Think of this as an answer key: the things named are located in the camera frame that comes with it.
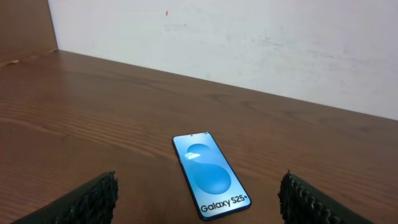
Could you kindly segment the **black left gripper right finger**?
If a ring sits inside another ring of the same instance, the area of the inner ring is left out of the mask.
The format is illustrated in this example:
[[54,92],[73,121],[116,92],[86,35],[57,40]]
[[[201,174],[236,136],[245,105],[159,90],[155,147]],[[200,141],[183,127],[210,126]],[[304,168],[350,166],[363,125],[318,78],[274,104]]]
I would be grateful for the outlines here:
[[285,224],[372,224],[291,172],[283,176],[278,198]]

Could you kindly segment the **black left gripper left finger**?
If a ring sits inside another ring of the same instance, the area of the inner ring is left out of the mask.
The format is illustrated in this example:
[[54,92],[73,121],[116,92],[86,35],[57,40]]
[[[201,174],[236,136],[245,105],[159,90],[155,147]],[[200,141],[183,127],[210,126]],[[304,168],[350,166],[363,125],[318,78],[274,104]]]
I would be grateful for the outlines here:
[[118,200],[118,179],[105,172],[14,224],[110,224]]

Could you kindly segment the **blue Galaxy smartphone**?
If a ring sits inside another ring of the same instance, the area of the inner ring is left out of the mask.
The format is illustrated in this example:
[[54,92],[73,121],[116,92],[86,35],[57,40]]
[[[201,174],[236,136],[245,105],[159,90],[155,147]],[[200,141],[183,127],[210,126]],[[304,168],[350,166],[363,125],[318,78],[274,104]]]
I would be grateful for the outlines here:
[[250,196],[211,133],[174,136],[172,145],[203,221],[250,208]]

